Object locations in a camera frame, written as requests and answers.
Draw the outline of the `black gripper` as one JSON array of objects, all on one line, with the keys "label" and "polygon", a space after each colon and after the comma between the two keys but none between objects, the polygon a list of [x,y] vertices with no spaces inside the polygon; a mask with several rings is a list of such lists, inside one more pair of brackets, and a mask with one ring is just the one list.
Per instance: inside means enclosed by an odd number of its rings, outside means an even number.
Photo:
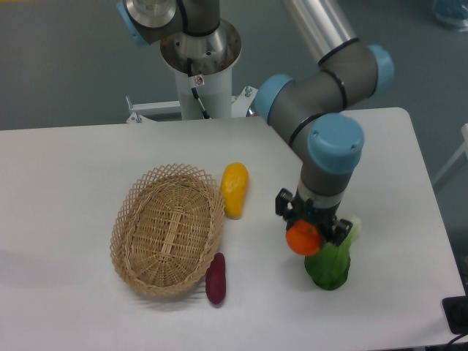
[{"label": "black gripper", "polygon": [[298,220],[303,220],[316,227],[327,243],[340,246],[353,228],[348,219],[338,219],[336,212],[339,204],[330,208],[314,207],[312,200],[302,200],[298,195],[282,188],[275,197],[275,212],[286,222],[289,230]]}]

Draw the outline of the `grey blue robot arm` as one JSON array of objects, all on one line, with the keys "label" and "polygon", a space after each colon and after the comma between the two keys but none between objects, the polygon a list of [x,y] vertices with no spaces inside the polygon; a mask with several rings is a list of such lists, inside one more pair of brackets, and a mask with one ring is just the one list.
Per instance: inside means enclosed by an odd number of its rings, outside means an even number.
[{"label": "grey blue robot arm", "polygon": [[[336,1],[288,1],[286,7],[319,72],[301,82],[275,75],[254,98],[255,113],[303,163],[296,192],[276,196],[276,213],[288,227],[312,224],[339,246],[352,223],[336,211],[364,143],[359,124],[343,112],[385,90],[394,65],[382,47],[358,39]],[[117,9],[136,44],[159,43],[175,73],[183,119],[231,117],[232,83],[222,75],[237,62],[241,39],[221,18],[219,2],[119,1]]]}]

